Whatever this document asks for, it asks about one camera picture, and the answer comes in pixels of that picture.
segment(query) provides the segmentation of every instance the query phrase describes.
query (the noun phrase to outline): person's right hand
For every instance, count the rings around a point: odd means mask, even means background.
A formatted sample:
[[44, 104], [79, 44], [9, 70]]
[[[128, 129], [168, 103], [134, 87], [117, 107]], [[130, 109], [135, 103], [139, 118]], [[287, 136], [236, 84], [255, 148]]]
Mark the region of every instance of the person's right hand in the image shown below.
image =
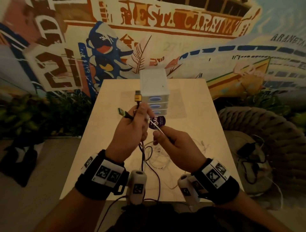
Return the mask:
[[157, 141], [154, 145], [159, 143], [180, 169], [190, 173], [199, 170], [206, 158], [189, 134], [167, 126], [162, 126], [160, 129], [164, 134], [158, 130], [153, 132], [154, 140]]

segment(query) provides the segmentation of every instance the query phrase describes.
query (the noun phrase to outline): person's left hand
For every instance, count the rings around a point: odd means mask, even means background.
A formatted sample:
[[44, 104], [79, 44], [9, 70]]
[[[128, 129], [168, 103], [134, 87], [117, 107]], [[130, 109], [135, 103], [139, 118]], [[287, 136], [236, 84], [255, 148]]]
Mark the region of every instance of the person's left hand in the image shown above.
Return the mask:
[[[132, 107], [128, 113], [133, 116], [137, 106]], [[105, 156], [117, 163], [123, 163], [137, 148], [140, 142], [146, 140], [149, 123], [147, 115], [154, 117], [148, 104], [142, 102], [136, 112], [134, 120], [122, 118], [115, 130], [113, 140], [105, 151]]]

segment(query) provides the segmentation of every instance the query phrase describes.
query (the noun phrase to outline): mural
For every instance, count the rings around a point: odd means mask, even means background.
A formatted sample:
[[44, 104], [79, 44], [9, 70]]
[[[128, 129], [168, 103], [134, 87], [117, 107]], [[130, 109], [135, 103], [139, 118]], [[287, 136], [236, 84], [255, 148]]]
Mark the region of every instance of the mural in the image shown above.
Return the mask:
[[306, 87], [302, 0], [3, 0], [0, 97], [80, 89], [104, 79], [204, 78], [212, 98]]

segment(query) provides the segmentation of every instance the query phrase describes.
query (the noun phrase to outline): table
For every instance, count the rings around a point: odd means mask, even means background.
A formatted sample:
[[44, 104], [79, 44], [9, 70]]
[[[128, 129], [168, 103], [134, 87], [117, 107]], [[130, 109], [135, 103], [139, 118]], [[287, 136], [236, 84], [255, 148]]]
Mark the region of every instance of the table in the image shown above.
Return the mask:
[[[203, 141], [208, 158], [217, 158], [238, 181], [242, 188], [230, 149], [215, 110], [211, 95], [204, 79], [169, 79], [170, 100], [166, 125], [187, 132], [193, 139]], [[104, 80], [95, 106], [90, 115], [81, 143], [69, 171], [60, 199], [74, 187], [80, 169], [90, 155], [106, 149], [112, 140], [115, 128], [121, 119], [117, 112], [120, 107], [128, 111], [135, 105], [135, 90], [140, 89], [140, 80]], [[145, 144], [153, 140], [153, 130], [148, 129]], [[127, 171], [138, 170], [141, 166], [141, 152], [137, 148], [125, 161]], [[161, 180], [160, 201], [185, 201], [177, 185], [178, 178], [184, 173], [173, 162], [164, 169], [155, 170]], [[158, 179], [149, 167], [145, 198], [157, 199]], [[118, 196], [112, 193], [107, 200]]]

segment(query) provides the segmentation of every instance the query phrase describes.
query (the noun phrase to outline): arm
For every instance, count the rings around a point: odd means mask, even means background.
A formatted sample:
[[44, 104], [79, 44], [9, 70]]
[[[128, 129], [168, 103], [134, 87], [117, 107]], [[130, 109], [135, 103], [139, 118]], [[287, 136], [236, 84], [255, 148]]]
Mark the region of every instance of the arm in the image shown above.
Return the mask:
[[[129, 114], [133, 115], [135, 109], [136, 106], [131, 108]], [[113, 140], [105, 151], [105, 156], [108, 159], [123, 163], [137, 148], [138, 144], [147, 138], [149, 126], [146, 119], [147, 114], [151, 117], [154, 116], [149, 106], [146, 103], [141, 103], [133, 121], [126, 118], [121, 119], [115, 130]], [[105, 200], [92, 200], [73, 188], [36, 226], [34, 232], [93, 232], [104, 204]]]
[[[169, 154], [171, 160], [182, 170], [187, 172], [195, 172], [205, 163], [206, 158], [193, 142], [192, 138], [182, 131], [163, 126], [161, 130], [154, 131], [154, 140], [159, 143]], [[236, 198], [224, 205], [218, 207], [238, 211], [249, 219], [263, 225], [272, 232], [291, 231], [283, 223], [273, 217], [267, 210], [261, 208], [254, 200], [248, 197], [242, 190], [239, 191]]]

